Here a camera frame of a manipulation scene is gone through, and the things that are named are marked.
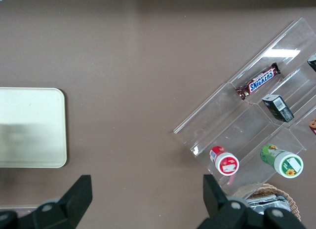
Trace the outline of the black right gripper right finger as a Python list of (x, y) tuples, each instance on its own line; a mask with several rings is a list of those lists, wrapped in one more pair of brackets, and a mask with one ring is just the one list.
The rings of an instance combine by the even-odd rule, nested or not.
[(209, 217), (199, 229), (264, 229), (264, 218), (240, 201), (228, 200), (213, 175), (203, 176), (203, 200)]

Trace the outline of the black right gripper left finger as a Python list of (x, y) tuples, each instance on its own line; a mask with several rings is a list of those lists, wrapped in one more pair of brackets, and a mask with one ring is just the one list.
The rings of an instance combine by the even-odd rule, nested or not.
[(90, 175), (82, 175), (57, 201), (18, 219), (19, 229), (75, 229), (92, 202)]

